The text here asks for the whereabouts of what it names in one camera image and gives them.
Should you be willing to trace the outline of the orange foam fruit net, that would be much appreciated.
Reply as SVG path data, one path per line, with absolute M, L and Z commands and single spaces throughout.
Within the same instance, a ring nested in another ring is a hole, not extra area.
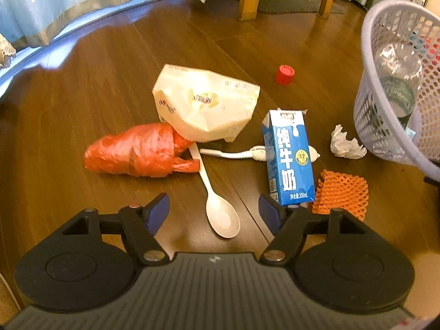
M 369 189 L 365 178 L 323 170 L 318 180 L 312 212 L 327 215 L 331 209 L 345 209 L 364 221 L 369 205 Z

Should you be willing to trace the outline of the white plastic spoon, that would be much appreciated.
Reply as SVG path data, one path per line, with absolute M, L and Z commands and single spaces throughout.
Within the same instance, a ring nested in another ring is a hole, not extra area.
M 223 197 L 217 195 L 211 186 L 206 168 L 196 143 L 189 147 L 192 158 L 200 163 L 199 175 L 207 190 L 206 214 L 214 232 L 222 238 L 236 237 L 240 232 L 240 218 L 234 207 Z

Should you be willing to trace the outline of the red plastic bag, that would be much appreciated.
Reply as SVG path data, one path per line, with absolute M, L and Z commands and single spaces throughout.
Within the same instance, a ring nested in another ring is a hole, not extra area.
M 197 173 L 200 161 L 183 159 L 192 144 L 167 123 L 143 124 L 118 135 L 107 135 L 84 154 L 87 170 L 133 177 L 166 177 L 172 173 Z

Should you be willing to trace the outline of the white toothbrush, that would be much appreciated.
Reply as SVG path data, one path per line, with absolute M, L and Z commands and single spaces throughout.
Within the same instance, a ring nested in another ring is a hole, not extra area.
M 238 152 L 238 153 L 228 153 L 220 150 L 201 148 L 199 150 L 200 154 L 206 156 L 221 157 L 230 160 L 243 160 L 243 159 L 253 159 L 259 162 L 266 161 L 265 147 L 263 145 L 257 145 L 249 150 Z

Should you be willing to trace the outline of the blue milk carton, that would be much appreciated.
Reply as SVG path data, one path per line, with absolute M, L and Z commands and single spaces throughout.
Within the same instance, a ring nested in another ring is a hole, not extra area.
M 315 200 L 312 159 L 303 113 L 272 109 L 263 119 L 269 194 L 282 206 Z

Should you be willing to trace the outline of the white tissue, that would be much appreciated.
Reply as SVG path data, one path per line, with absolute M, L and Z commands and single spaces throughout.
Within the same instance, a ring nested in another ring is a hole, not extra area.
M 331 133 L 330 151 L 334 156 L 350 160 L 361 159 L 367 154 L 367 149 L 356 138 L 347 139 L 347 133 L 343 131 L 341 124 L 337 124 Z

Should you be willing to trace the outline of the red bottle cap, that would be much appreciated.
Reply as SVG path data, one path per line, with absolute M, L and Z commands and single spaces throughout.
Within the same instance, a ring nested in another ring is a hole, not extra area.
M 275 80 L 281 86 L 287 86 L 292 83 L 295 76 L 295 70 L 288 65 L 281 65 L 277 70 Z

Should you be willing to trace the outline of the lavender plastic mesh basket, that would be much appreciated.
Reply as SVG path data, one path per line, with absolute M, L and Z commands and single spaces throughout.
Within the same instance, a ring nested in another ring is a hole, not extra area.
M 412 2 L 381 1 L 364 19 L 361 52 L 353 111 L 360 141 L 439 180 L 439 17 Z

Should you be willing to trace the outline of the clear plastic bottle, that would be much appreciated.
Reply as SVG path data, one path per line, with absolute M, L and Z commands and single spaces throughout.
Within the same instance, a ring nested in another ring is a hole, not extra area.
M 406 128 L 423 77 L 422 62 L 411 45 L 388 43 L 374 55 L 379 81 L 403 128 Z

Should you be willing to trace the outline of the cream lace bedspread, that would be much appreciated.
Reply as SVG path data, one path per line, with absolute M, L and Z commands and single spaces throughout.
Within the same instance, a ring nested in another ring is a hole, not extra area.
M 0 67 L 8 68 L 10 61 L 16 56 L 16 49 L 0 34 Z

